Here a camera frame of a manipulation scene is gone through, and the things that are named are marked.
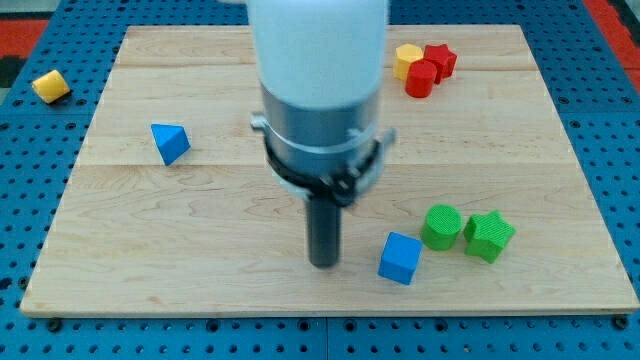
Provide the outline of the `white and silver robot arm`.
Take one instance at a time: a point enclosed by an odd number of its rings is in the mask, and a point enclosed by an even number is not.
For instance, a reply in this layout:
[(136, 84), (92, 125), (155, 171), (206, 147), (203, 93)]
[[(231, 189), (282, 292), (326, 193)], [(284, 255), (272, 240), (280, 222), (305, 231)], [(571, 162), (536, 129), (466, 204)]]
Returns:
[(387, 0), (250, 0), (269, 163), (285, 181), (348, 206), (382, 168), (374, 136)]

